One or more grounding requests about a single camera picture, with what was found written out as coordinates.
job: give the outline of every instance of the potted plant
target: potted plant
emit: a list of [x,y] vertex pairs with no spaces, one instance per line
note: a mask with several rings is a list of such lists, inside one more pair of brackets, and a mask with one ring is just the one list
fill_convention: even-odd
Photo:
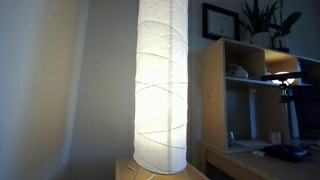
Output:
[[250,9],[247,1],[245,3],[246,10],[242,9],[242,11],[248,18],[249,24],[245,25],[242,21],[239,21],[240,24],[250,32],[252,44],[271,48],[272,41],[269,28],[277,2],[273,3],[271,7],[268,5],[264,10],[260,10],[258,0],[254,0],[252,9]]
[[284,0],[279,0],[279,24],[277,23],[275,14],[273,14],[273,20],[276,29],[276,32],[273,36],[273,47],[277,50],[289,52],[287,37],[291,32],[292,25],[297,22],[302,12],[293,12],[285,20],[283,20],[283,3]]

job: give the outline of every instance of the paper floor lamp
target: paper floor lamp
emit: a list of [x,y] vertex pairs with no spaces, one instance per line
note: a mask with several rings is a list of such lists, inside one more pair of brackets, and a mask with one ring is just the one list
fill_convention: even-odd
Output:
[[134,159],[155,174],[186,161],[188,0],[140,0]]

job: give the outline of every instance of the shelf board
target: shelf board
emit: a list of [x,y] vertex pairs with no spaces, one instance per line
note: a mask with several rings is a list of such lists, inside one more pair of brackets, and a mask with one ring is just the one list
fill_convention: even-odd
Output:
[[245,79],[245,78],[238,78],[238,77],[232,77],[232,76],[226,76],[225,80],[232,83],[232,85],[235,86],[244,86],[244,87],[255,87],[257,85],[265,85],[265,86],[274,86],[278,87],[278,84],[271,83],[271,82],[265,82],[265,81],[259,81],[259,80],[253,80],[253,79]]

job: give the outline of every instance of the wooden side table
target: wooden side table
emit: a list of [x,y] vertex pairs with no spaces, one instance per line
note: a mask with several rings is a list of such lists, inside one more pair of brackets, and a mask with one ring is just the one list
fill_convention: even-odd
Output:
[[[131,170],[127,167],[130,163],[130,166],[135,169],[135,171]],[[117,158],[116,160],[116,180],[133,180],[135,174],[137,173],[140,166],[132,159],[132,158]],[[188,163],[186,167],[186,173],[181,172],[179,174],[174,174],[170,176],[166,175],[155,175],[152,180],[166,180],[166,179],[174,179],[174,180],[184,180],[188,179],[186,176],[188,174],[189,180],[209,180],[205,175],[203,175],[199,170],[193,167]],[[150,178],[153,174],[148,172],[147,170],[141,168],[139,174],[137,175],[137,180],[146,180]]]

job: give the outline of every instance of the desk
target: desk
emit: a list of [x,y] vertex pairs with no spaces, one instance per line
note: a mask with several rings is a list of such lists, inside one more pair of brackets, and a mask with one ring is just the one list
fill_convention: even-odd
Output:
[[251,152],[226,154],[202,144],[201,171],[211,164],[235,179],[320,179],[320,152],[308,149],[312,156],[301,162],[289,162],[270,156],[255,157]]
[[[129,169],[127,165],[130,163],[132,158],[117,158],[116,160],[116,180],[133,180],[136,174],[135,171]],[[136,171],[140,168],[140,166],[133,160],[130,163],[130,166],[136,169]],[[205,175],[203,175],[199,170],[193,167],[188,163],[186,167],[186,172],[189,175],[190,180],[209,180]],[[143,179],[146,180],[152,176],[152,173],[141,169],[139,171],[139,175],[137,176],[137,180]],[[152,180],[184,180],[188,179],[185,172],[181,172],[179,174],[165,176],[165,175],[156,175],[152,178]]]

